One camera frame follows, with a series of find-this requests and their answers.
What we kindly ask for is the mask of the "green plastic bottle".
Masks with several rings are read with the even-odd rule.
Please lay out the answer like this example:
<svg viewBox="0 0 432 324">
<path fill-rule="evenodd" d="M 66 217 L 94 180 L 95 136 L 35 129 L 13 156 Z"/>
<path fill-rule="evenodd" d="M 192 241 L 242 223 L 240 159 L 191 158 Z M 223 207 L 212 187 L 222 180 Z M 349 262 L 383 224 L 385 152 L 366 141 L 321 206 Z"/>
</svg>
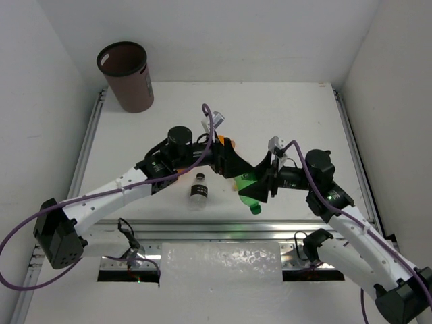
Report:
<svg viewBox="0 0 432 324">
<path fill-rule="evenodd" d="M 253 215 L 261 213 L 261 203 L 254 198 L 247 196 L 248 190 L 257 182 L 257 178 L 253 173 L 244 173 L 234 178 L 235 188 L 241 202 L 246 205 Z"/>
</svg>

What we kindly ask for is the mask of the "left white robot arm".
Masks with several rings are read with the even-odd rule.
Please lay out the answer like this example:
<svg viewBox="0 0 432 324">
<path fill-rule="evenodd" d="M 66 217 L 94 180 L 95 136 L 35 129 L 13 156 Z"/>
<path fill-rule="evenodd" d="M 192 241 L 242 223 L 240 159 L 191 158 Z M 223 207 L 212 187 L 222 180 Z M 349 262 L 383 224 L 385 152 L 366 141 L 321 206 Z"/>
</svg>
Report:
<svg viewBox="0 0 432 324">
<path fill-rule="evenodd" d="M 192 141 L 186 126 L 174 126 L 143 160 L 117 179 L 75 199 L 57 202 L 54 198 L 40 206 L 34 237 L 53 269 L 75 263 L 89 248 L 83 234 L 102 218 L 135 200 L 152 196 L 172 185 L 180 172 L 208 165 L 225 178 L 252 171 L 229 138 L 210 138 L 207 143 Z"/>
</svg>

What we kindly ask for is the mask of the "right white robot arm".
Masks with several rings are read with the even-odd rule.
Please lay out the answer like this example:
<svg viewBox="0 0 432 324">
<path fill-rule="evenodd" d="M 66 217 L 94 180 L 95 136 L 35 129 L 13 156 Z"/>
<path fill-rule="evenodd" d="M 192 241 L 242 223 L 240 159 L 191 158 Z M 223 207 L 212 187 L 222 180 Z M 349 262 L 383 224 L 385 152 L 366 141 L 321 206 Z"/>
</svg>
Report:
<svg viewBox="0 0 432 324">
<path fill-rule="evenodd" d="M 302 167 L 286 167 L 281 154 L 267 153 L 246 175 L 251 184 L 240 195 L 262 203 L 279 188 L 306 190 L 314 215 L 340 234 L 342 244 L 325 229 L 303 240 L 311 263 L 333 265 L 361 287 L 388 323 L 409 323 L 431 306 L 431 269 L 419 268 L 402 256 L 366 220 L 353 199 L 333 179 L 330 151 L 314 149 L 302 158 Z"/>
</svg>

